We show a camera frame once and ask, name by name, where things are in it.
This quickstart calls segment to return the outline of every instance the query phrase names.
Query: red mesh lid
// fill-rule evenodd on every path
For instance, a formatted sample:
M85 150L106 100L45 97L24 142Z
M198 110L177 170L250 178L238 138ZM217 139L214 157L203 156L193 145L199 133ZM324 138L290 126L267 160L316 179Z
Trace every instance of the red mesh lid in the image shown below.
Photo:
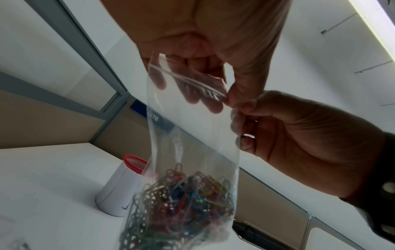
M128 168L135 171L139 175L143 173L143 170L147 165L147 162L145 160L130 154L125 154L123 156L123 162L125 163L126 166L128 166Z

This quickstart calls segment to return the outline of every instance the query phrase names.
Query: hand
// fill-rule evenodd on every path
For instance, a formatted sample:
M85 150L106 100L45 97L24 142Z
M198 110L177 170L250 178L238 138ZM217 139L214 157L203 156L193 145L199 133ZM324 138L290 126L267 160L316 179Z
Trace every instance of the hand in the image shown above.
M244 104L232 126L240 149L295 180L345 198L363 183L383 148L383 131L362 118L277 91Z
M102 0L136 43L148 68L153 52L224 78L233 66L232 107L263 92L291 0ZM158 81L159 87L165 87Z

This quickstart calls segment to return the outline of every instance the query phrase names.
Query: desk surface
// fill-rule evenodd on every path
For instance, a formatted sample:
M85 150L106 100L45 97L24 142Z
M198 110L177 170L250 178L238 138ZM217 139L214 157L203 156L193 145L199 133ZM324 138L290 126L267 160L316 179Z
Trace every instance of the desk surface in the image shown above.
M89 143L0 150L0 216L15 221L31 250L112 250L123 218L94 198L120 162ZM206 249L257 248L231 234Z

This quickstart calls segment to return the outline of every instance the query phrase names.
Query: pen holder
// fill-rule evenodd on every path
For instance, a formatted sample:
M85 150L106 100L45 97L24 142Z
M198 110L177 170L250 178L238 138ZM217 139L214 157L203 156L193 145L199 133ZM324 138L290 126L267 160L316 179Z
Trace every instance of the pen holder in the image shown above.
M126 216L146 164L139 157L123 156L123 162L96 196L98 208L112 216Z

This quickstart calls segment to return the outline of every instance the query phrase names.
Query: sleeve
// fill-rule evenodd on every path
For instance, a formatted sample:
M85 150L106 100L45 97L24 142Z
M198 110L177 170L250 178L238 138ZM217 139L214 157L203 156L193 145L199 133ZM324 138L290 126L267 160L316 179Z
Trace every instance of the sleeve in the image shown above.
M359 208L373 232L395 243L395 135L386 133L372 173L359 190L341 200Z

